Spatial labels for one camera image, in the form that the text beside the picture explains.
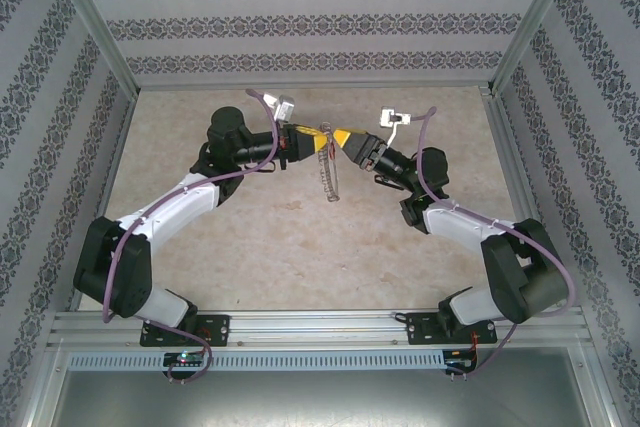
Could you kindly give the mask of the metal keyring holder with rings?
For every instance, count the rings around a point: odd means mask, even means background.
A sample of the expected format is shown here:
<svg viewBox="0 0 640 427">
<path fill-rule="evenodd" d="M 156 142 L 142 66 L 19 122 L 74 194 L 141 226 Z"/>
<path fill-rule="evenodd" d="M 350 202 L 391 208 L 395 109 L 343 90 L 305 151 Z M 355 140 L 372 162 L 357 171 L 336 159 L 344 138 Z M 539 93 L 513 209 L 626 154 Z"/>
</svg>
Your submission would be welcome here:
<svg viewBox="0 0 640 427">
<path fill-rule="evenodd" d="M 326 140 L 325 145 L 317 153 L 323 190 L 328 202 L 338 202 L 340 196 L 333 129 L 329 122 L 323 122 L 320 124 L 319 130 L 324 134 Z"/>
</svg>

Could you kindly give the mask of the grey metal panel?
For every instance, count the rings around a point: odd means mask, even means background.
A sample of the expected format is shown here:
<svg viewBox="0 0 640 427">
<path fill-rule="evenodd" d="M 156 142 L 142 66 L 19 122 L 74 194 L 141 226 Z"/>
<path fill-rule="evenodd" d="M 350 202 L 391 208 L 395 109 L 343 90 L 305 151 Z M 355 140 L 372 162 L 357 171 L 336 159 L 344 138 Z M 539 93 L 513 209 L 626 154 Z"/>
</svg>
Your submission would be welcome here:
<svg viewBox="0 0 640 427">
<path fill-rule="evenodd" d="M 590 427 L 569 357 L 509 349 L 476 376 L 434 370 L 71 372 L 52 427 Z"/>
</svg>

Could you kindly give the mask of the aluminium rail below patterned wall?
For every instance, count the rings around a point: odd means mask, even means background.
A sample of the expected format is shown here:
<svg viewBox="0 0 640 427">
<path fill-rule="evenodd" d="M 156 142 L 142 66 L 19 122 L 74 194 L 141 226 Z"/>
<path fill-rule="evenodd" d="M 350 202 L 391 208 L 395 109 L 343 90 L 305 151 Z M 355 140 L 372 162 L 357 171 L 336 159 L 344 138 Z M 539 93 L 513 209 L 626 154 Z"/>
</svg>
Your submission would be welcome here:
<svg viewBox="0 0 640 427">
<path fill-rule="evenodd" d="M 139 91 L 205 91 L 242 90 L 253 88 L 258 91 L 288 89 L 378 89 L 378 88 L 490 88 L 490 81 L 481 80 L 409 80 L 409 81 L 321 81 L 321 82 L 262 82 L 262 83 L 191 83 L 191 84 L 150 84 L 141 85 Z"/>
</svg>

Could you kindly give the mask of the aluminium table side rail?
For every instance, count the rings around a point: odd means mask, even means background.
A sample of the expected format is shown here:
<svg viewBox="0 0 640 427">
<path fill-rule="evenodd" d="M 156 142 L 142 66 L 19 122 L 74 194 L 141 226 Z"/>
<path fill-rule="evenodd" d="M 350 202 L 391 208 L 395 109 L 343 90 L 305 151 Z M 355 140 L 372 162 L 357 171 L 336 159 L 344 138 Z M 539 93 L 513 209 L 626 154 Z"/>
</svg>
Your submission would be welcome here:
<svg viewBox="0 0 640 427">
<path fill-rule="evenodd" d="M 79 205 L 81 210 L 76 217 L 65 258 L 64 292 L 67 297 L 64 310 L 79 308 L 81 294 L 73 287 L 73 277 L 90 223 L 106 212 L 137 101 L 138 96 L 131 100 L 118 101 L 97 144 L 98 150 L 91 163 L 90 177 L 87 179 L 82 203 Z"/>
<path fill-rule="evenodd" d="M 528 218 L 538 220 L 539 213 L 525 167 L 501 100 L 494 96 L 489 85 L 480 87 L 480 95 L 516 219 L 518 221 Z"/>
</svg>

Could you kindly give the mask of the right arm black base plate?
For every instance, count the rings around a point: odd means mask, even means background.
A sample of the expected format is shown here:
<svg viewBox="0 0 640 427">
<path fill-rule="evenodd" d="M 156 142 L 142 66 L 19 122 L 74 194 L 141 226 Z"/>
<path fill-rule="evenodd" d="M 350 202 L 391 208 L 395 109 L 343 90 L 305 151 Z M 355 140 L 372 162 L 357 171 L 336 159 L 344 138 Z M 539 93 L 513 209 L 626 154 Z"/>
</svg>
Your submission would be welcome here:
<svg viewBox="0 0 640 427">
<path fill-rule="evenodd" d="M 498 341 L 490 320 L 463 325 L 437 312 L 398 313 L 395 320 L 405 325 L 410 345 L 493 345 Z"/>
</svg>

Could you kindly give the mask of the aluminium corner post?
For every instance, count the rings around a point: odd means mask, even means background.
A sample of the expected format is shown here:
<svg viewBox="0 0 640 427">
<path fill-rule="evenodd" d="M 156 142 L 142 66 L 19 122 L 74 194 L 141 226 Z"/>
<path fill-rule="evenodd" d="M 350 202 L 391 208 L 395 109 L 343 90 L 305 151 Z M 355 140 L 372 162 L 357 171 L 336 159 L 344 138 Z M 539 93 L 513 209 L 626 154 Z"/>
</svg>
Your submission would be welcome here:
<svg viewBox="0 0 640 427">
<path fill-rule="evenodd" d="M 489 91 L 496 96 L 502 91 L 518 62 L 524 55 L 530 39 L 534 36 L 542 23 L 547 11 L 553 4 L 553 0 L 532 0 L 522 21 L 516 29 L 515 35 L 508 45 L 496 72 L 489 82 Z"/>
<path fill-rule="evenodd" d="M 140 87 L 95 1 L 71 1 L 127 97 L 137 99 Z"/>
</svg>

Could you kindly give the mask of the aluminium mounting rail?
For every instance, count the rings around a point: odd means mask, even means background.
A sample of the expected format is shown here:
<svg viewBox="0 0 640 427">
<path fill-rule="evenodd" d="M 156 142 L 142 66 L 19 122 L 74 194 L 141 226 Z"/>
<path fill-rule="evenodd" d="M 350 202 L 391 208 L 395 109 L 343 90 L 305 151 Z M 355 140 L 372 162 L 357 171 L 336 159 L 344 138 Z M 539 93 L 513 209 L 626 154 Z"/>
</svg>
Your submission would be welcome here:
<svg viewBox="0 0 640 427">
<path fill-rule="evenodd" d="M 388 310 L 227 311 L 227 348 L 267 350 L 373 349 L 410 346 L 405 326 Z M 143 324 L 116 319 L 108 324 L 96 311 L 59 313 L 45 346 L 67 351 L 134 350 L 140 347 Z M 518 326 L 509 347 L 570 346 L 591 343 L 579 308 L 551 318 L 533 318 Z"/>
</svg>

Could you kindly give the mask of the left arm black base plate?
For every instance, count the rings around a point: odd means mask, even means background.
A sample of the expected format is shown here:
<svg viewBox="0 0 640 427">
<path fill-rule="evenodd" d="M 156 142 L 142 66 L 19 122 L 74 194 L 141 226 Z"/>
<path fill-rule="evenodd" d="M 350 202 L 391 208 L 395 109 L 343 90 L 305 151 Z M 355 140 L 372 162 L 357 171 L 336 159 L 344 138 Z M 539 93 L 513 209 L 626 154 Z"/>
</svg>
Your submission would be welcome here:
<svg viewBox="0 0 640 427">
<path fill-rule="evenodd" d="M 212 347 L 226 347 L 230 331 L 228 315 L 187 314 L 175 330 L 198 337 Z M 139 343 L 142 347 L 202 347 L 202 344 L 184 334 L 145 323 Z"/>
</svg>

